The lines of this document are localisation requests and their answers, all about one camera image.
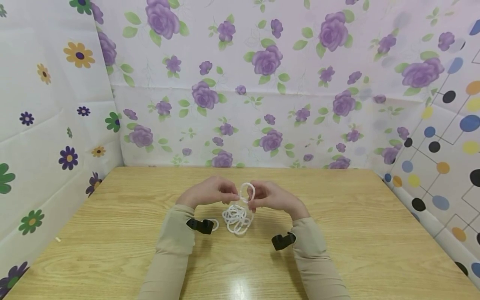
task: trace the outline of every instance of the forearm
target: forearm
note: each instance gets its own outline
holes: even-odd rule
[[[322,232],[311,217],[293,221],[293,251],[310,300],[349,300],[347,288],[326,251]]]
[[[178,300],[195,234],[186,225],[194,209],[173,206],[165,216],[156,252],[140,289],[138,300]]]

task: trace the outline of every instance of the yellow flower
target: yellow flower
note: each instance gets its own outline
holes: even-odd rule
[[[102,147],[102,146],[99,146],[99,147],[93,149],[92,154],[93,154],[94,157],[103,156],[103,155],[105,155],[105,148]]]
[[[43,66],[43,63],[36,66],[38,68],[38,75],[40,75],[40,80],[45,82],[47,85],[51,83],[50,74],[48,73],[48,69]]]
[[[68,47],[64,48],[63,52],[68,54],[67,61],[75,62],[75,67],[81,68],[82,66],[86,67],[87,69],[90,68],[91,63],[95,63],[95,59],[93,59],[92,55],[93,52],[91,50],[85,49],[85,45],[82,43],[78,43],[75,45],[74,43],[68,43]]]

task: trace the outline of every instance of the person's left hand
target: person's left hand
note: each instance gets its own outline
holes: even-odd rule
[[[230,204],[231,201],[239,199],[237,188],[233,182],[219,176],[212,176],[186,190],[178,198],[176,204],[195,209],[197,205],[201,204],[212,204],[220,201],[223,204]]]

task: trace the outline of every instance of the table surface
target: table surface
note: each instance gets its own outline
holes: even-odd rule
[[[302,199],[323,230],[353,299],[473,300],[479,291],[371,170],[269,168],[114,169],[6,300],[133,300],[166,211],[188,187],[219,175],[238,187],[272,180]],[[289,217],[262,208],[244,236],[227,231],[223,204],[212,235],[196,234],[181,299],[307,299],[292,247],[276,252]]]

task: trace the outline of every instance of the hand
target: hand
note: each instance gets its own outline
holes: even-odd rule
[[[285,191],[270,181],[252,180],[255,187],[255,198],[248,201],[248,208],[256,212],[257,207],[269,207],[275,210],[283,210],[290,215],[292,221],[310,217],[303,202],[293,194]],[[249,199],[252,197],[252,189],[247,189]]]
[[[212,176],[186,190],[178,198],[176,204],[195,209],[200,204],[212,204],[220,201],[223,204],[230,204],[231,201],[239,199],[237,188],[233,182],[219,176]]]

